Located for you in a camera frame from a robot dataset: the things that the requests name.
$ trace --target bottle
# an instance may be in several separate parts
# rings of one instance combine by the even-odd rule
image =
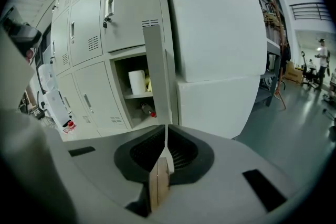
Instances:
[[[146,103],[140,103],[140,107],[146,115],[156,118],[156,112],[154,111],[154,109],[152,109],[150,105]]]

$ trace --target floor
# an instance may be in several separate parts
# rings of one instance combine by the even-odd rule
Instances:
[[[235,140],[303,187],[316,179],[335,147],[333,119],[328,112],[335,116],[336,109],[323,101],[324,90],[308,91],[306,86],[286,81],[286,90],[281,93],[287,109],[276,98],[270,107],[256,107]]]

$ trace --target locker handle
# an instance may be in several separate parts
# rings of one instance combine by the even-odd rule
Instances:
[[[64,100],[65,100],[67,106],[69,107],[69,109],[71,109],[71,106],[70,106],[70,104],[69,104],[68,98],[64,97]]]
[[[106,0],[105,2],[105,18],[114,15],[114,0]]]
[[[75,37],[75,21],[71,23],[70,39]]]
[[[84,97],[84,99],[85,99],[85,101],[86,101],[86,104],[88,105],[88,107],[89,107],[91,113],[93,113],[92,106],[91,106],[91,104],[90,104],[89,98],[88,98],[88,96],[86,95],[86,93],[83,94],[83,97]]]

